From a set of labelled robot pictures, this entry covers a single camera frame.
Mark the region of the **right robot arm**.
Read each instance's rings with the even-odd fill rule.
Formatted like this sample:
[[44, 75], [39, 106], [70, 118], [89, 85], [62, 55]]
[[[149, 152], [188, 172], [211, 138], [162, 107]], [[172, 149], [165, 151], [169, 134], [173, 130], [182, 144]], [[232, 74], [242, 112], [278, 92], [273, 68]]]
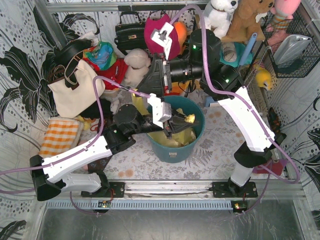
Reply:
[[255, 197], [250, 181], [255, 167], [267, 165], [272, 149], [284, 140], [284, 135], [273, 133], [263, 122], [253, 105], [238, 71], [220, 62], [221, 40], [208, 29], [197, 29], [189, 38], [186, 59], [169, 59], [173, 40], [171, 26], [155, 29], [150, 40], [163, 48], [154, 55], [147, 75], [138, 90], [147, 94], [155, 122], [160, 127], [170, 126], [172, 107], [163, 100], [172, 83], [200, 80], [200, 87], [232, 117], [245, 141], [234, 153], [235, 169], [227, 182], [216, 191], [217, 197]]

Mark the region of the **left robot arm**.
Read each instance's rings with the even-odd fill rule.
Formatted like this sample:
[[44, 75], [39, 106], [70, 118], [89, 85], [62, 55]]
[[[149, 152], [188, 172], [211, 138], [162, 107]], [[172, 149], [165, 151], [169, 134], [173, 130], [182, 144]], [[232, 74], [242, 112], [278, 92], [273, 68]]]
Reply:
[[151, 114], [142, 115], [132, 104], [120, 107], [114, 124], [104, 128], [101, 135], [64, 153], [43, 158], [30, 158], [31, 177], [38, 201], [47, 201], [63, 192], [80, 192], [84, 198], [104, 198], [113, 195], [111, 185], [102, 170], [89, 174], [74, 173], [80, 167], [108, 158], [133, 146], [133, 135], [162, 131], [169, 138], [188, 128], [200, 130], [204, 114], [199, 109], [182, 113], [169, 110], [169, 119], [158, 126]]

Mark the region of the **teal plastic trash bin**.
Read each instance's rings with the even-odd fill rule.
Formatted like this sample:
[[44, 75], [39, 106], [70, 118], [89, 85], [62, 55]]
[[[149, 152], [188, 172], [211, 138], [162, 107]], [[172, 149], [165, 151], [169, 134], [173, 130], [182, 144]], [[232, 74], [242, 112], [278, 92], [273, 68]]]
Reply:
[[152, 132], [147, 135], [153, 152], [162, 162], [180, 163], [192, 154], [197, 141], [202, 136], [205, 129], [205, 116], [203, 110], [189, 98], [169, 95], [165, 96], [164, 100], [179, 113], [186, 116], [193, 114], [195, 120], [198, 121], [195, 126], [173, 134], [172, 138], [167, 138], [162, 131]]

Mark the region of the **blue floor squeegee mop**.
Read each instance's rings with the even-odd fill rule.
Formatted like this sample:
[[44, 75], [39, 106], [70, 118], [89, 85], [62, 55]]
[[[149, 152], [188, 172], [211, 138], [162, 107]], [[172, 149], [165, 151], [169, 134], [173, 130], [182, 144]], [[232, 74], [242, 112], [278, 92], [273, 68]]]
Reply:
[[[251, 35], [251, 37], [250, 37], [250, 39], [249, 39], [249, 41], [248, 41], [248, 43], [247, 43], [247, 45], [246, 45], [246, 47], [245, 47], [245, 50], [244, 50], [244, 52], [243, 52], [243, 54], [242, 54], [242, 56], [241, 56], [241, 58], [240, 58], [240, 60], [239, 60], [239, 63], [238, 63], [238, 65], [237, 65], [237, 70], [238, 70], [238, 71], [240, 70], [240, 67], [242, 67], [242, 66], [245, 65], [246, 59], [247, 59], [247, 57], [250, 55], [250, 52], [251, 52], [253, 46], [255, 45], [255, 42], [256, 42], [256, 40], [257, 40], [257, 36], [258, 36], [258, 34], [257, 34], [256, 32], [254, 32], [254, 33]], [[211, 105], [213, 105], [213, 104], [215, 104], [215, 103], [216, 103], [216, 101], [213, 100], [212, 97], [207, 96], [207, 97], [205, 98], [204, 106], [205, 106], [205, 107], [210, 107]]]

